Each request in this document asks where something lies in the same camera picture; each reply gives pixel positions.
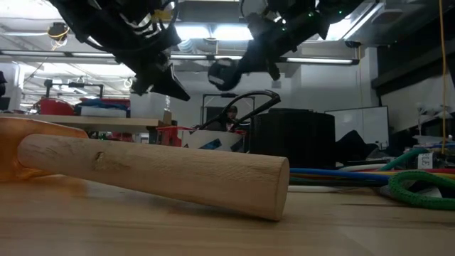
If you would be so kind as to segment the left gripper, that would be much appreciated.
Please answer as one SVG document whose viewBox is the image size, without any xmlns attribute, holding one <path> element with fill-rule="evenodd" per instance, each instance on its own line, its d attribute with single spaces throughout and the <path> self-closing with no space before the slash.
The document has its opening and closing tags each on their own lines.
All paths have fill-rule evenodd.
<svg viewBox="0 0 455 256">
<path fill-rule="evenodd" d="M 166 51 L 181 42 L 176 31 L 109 31 L 106 32 L 106 51 L 110 52 L 115 60 L 125 64 L 136 75 L 132 83 L 132 92 L 143 95 L 151 91 L 189 101 L 187 93 L 180 80 L 174 74 L 173 63 L 161 72 L 156 79 L 156 72 L 146 70 L 153 64 L 166 62 Z"/>
</svg>

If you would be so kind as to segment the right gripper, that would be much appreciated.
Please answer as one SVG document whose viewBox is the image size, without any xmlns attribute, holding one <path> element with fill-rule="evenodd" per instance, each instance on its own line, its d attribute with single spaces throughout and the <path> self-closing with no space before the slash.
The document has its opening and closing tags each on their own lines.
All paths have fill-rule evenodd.
<svg viewBox="0 0 455 256">
<path fill-rule="evenodd" d="M 321 29 L 321 16 L 315 11 L 307 11 L 286 23 L 274 22 L 252 13 L 246 18 L 247 27 L 253 40 L 249 41 L 247 50 L 238 61 L 237 71 L 243 73 L 268 73 L 277 81 L 280 70 L 274 59 L 295 52 L 297 47 L 317 34 Z"/>
</svg>

